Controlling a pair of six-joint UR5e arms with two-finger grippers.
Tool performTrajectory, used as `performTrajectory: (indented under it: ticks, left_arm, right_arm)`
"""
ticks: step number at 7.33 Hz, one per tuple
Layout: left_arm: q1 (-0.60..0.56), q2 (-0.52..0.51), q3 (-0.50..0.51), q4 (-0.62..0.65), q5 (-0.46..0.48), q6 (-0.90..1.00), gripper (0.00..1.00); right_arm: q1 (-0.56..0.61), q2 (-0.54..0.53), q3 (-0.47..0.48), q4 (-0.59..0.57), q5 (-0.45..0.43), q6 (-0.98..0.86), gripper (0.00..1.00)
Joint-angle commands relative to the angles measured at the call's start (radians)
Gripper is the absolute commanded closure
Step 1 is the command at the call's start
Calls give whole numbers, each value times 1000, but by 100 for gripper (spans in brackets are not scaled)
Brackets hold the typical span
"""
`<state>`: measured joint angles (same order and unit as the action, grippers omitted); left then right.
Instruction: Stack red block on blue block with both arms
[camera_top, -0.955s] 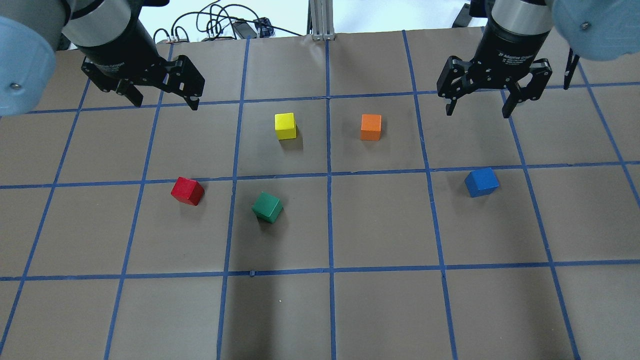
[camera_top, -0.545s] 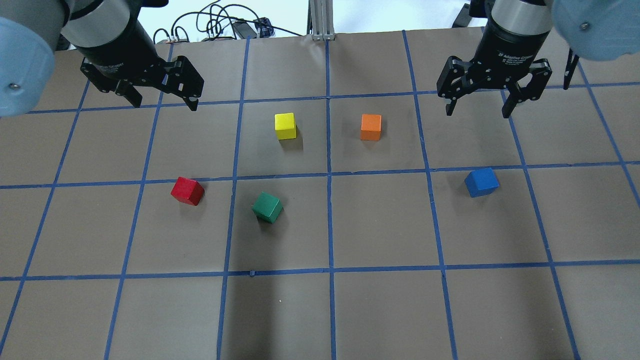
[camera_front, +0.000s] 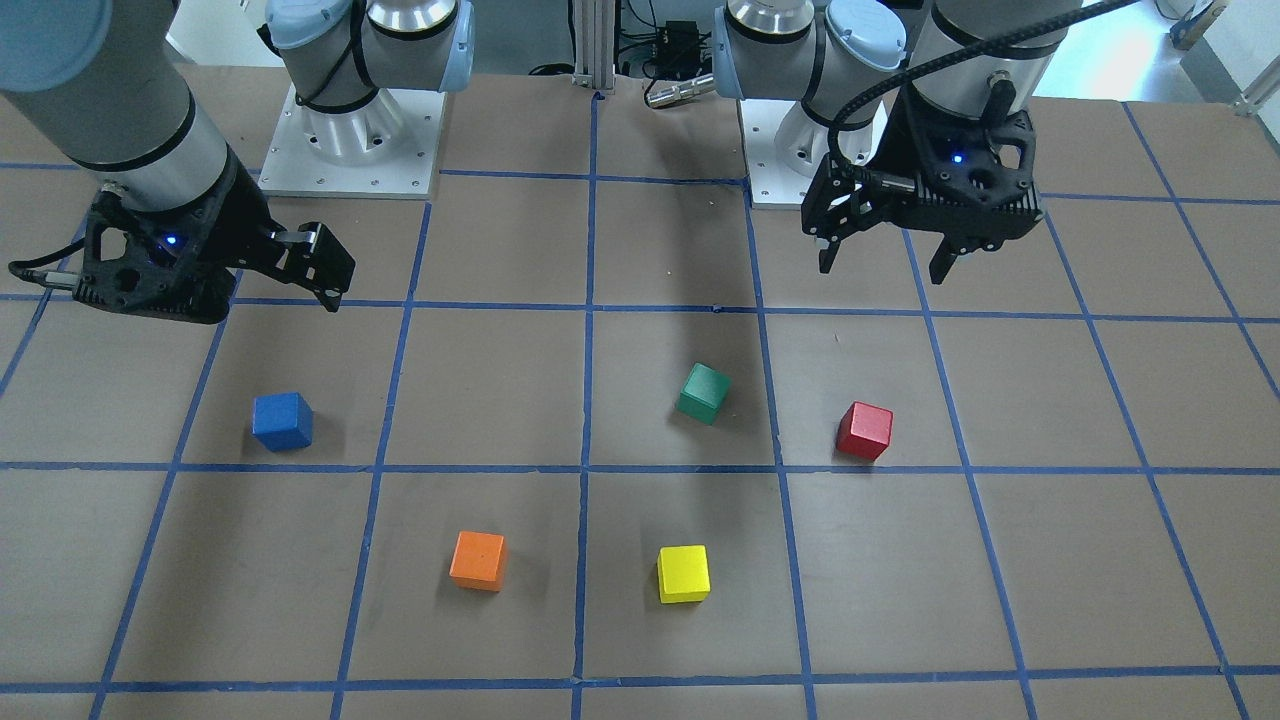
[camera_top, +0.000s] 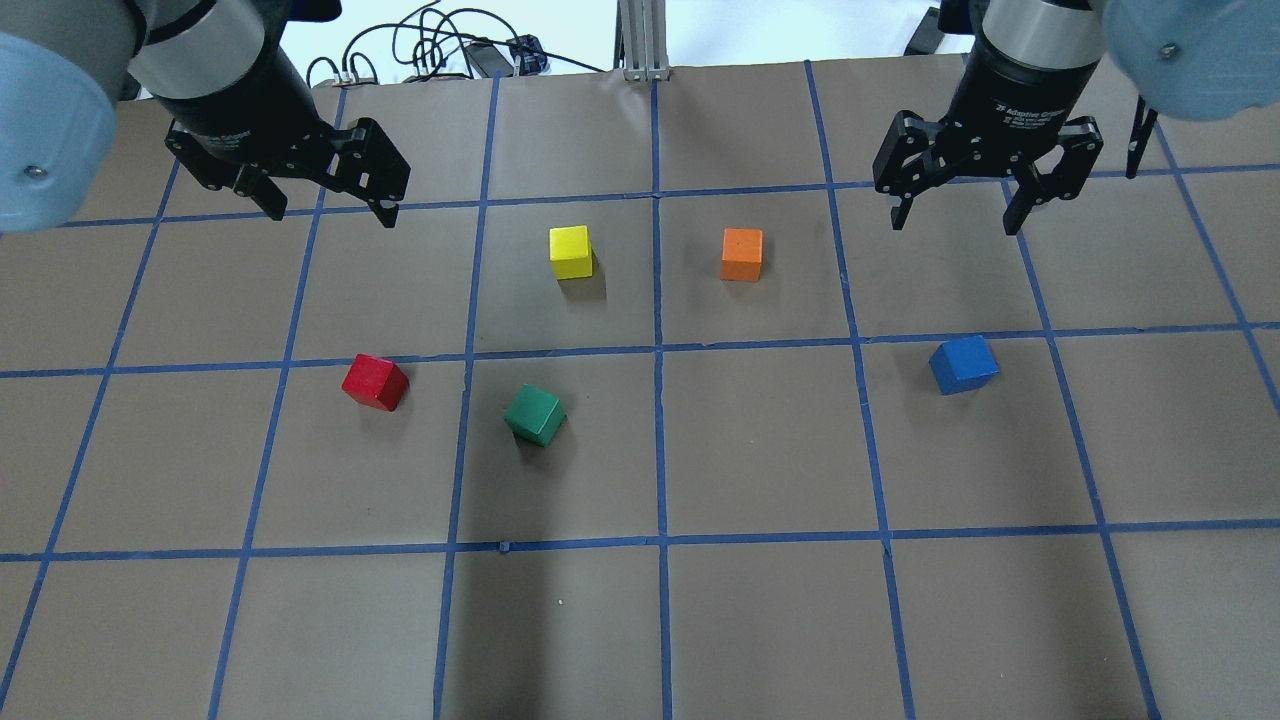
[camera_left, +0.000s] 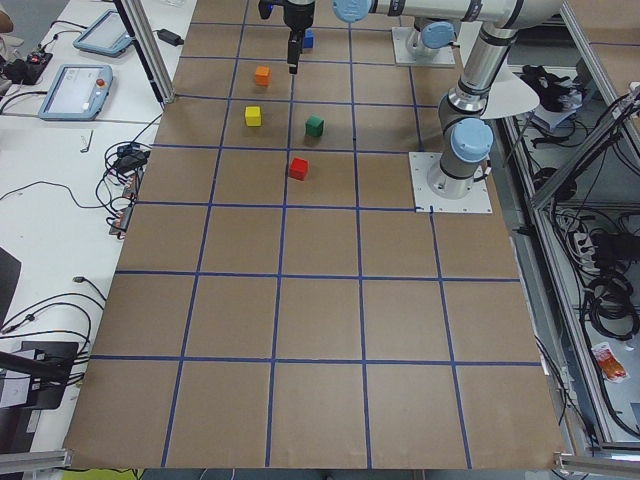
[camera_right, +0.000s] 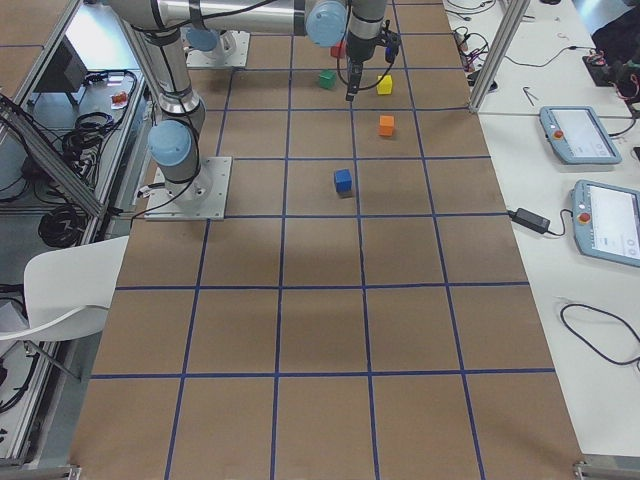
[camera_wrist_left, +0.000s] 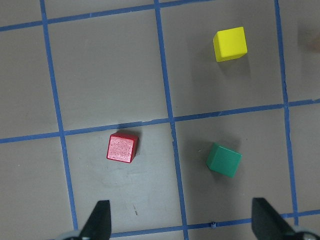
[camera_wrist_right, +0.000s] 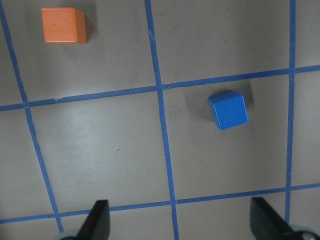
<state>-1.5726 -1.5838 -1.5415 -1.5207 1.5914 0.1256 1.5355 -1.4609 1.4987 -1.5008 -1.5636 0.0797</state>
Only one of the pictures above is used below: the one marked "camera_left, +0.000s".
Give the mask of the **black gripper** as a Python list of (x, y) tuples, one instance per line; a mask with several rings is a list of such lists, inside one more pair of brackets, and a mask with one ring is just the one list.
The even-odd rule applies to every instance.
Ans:
[(313, 25), (314, 0), (284, 0), (283, 19), (291, 29), (287, 42), (287, 64), (289, 73), (296, 75), (303, 51), (303, 30)]

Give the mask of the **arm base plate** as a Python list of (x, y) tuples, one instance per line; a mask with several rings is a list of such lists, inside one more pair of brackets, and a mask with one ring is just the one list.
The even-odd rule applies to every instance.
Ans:
[(491, 214), (492, 206), (483, 170), (463, 180), (447, 176), (439, 152), (410, 152), (414, 208), (420, 213)]
[(456, 64), (451, 46), (439, 49), (426, 47), (414, 27), (393, 27), (391, 38), (398, 66), (453, 68)]

